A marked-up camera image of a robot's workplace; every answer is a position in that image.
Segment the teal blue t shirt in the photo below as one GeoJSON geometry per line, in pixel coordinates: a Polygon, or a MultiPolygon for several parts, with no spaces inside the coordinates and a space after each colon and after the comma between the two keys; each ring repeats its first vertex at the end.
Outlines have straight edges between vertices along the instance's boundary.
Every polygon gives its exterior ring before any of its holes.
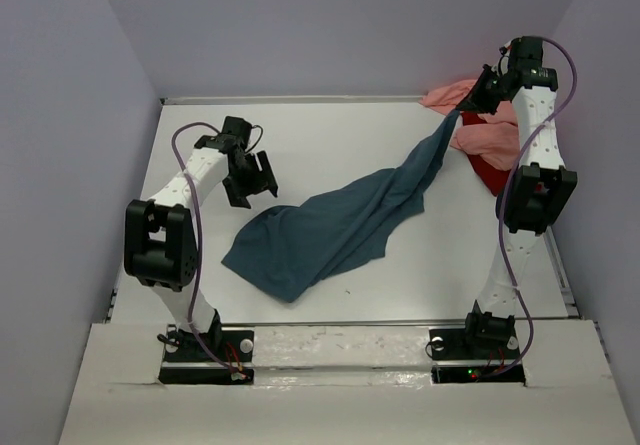
{"type": "Polygon", "coordinates": [[[236,235],[222,263],[272,298],[292,303],[318,282],[386,254],[389,236],[424,211],[460,114],[449,112],[404,162],[299,206],[275,206],[236,235]]]}

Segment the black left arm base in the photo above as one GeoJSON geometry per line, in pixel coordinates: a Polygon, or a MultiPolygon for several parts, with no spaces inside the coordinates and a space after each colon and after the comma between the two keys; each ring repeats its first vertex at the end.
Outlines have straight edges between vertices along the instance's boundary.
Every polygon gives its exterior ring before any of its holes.
{"type": "Polygon", "coordinates": [[[196,338],[175,325],[157,336],[163,345],[158,380],[165,385],[252,385],[255,332],[222,327],[214,344],[207,334],[196,338]]]}

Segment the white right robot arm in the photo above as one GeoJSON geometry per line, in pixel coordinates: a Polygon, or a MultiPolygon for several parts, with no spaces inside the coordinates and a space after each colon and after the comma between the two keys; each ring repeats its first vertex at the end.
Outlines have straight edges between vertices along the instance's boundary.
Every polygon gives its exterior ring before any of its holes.
{"type": "Polygon", "coordinates": [[[501,49],[500,60],[484,66],[457,110],[494,114],[510,103],[518,123],[519,151],[503,191],[496,216],[498,248],[489,276],[467,315],[460,333],[462,349],[482,357],[497,343],[494,327],[504,331],[521,308],[519,280],[539,237],[553,225],[577,186],[577,174],[561,156],[556,118],[566,108],[557,100],[555,69],[544,64],[549,39],[522,36],[501,49]]]}

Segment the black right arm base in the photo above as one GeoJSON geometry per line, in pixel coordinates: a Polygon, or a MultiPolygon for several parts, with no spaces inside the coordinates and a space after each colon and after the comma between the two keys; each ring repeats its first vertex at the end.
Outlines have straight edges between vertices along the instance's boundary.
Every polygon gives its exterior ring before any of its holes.
{"type": "Polygon", "coordinates": [[[438,385],[525,382],[512,316],[472,311],[462,327],[431,329],[425,353],[438,385]]]}

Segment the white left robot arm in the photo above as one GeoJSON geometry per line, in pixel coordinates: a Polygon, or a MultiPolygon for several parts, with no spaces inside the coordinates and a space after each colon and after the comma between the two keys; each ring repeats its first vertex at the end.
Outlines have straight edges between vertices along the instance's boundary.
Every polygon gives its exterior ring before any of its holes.
{"type": "Polygon", "coordinates": [[[224,189],[233,208],[249,209],[249,198],[276,195],[278,185],[268,156],[253,152],[251,134],[258,127],[243,122],[238,131],[201,136],[178,173],[146,200],[133,200],[125,211],[124,269],[164,302],[179,329],[189,333],[186,346],[209,360],[221,348],[219,315],[199,290],[202,273],[200,208],[216,188],[224,189]]]}

